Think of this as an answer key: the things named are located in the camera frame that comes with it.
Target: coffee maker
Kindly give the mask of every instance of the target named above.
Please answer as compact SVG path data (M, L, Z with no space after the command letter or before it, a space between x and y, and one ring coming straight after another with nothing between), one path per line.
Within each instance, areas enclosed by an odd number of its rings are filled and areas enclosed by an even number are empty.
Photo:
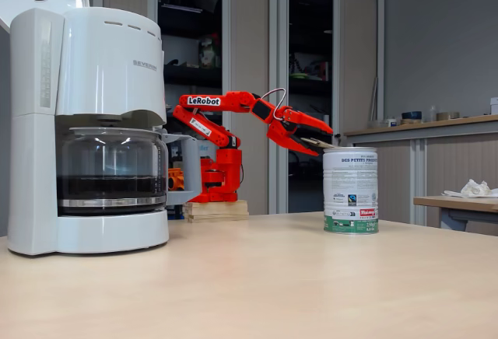
M0 0L11 42L8 245L107 253L169 239L167 204L201 191L196 140L169 135L160 28L89 0ZM185 191L167 192L181 142Z

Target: white cloth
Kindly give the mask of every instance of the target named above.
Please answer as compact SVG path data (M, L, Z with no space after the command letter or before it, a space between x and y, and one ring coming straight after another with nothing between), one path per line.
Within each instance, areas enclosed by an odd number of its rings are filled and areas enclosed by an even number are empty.
M469 180L459 193L446 190L443 195L451 197L498 197L498 189L490 190L485 181L476 183L474 180Z

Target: coffee maker base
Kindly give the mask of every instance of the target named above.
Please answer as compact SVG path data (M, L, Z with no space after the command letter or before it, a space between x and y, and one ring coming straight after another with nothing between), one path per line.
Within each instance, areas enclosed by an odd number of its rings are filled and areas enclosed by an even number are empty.
M41 253L112 253L158 246L170 238L167 211L116 216L59 216L53 250L27 250L9 239L9 249Z

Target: green can label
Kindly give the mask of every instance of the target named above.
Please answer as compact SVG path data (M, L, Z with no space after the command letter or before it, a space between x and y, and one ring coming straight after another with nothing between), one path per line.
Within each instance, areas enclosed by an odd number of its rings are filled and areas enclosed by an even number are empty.
M379 231L379 220L339 220L324 216L324 230L327 232L347 232L352 234L371 234Z

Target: red robot arm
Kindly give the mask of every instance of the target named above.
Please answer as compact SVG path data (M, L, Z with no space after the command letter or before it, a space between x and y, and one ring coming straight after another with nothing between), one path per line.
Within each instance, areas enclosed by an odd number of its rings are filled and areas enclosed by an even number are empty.
M323 121L295 111L292 107L277 108L248 92L228 92L223 96L181 96L173 116L219 146L216 162L201 159L202 194L192 199L197 202L236 201L242 164L242 151L238 149L240 139L208 120L199 111L252 113L269 125L267 137L277 145L313 156L317 156L319 150L301 137L307 137L309 131L332 134L332 129Z

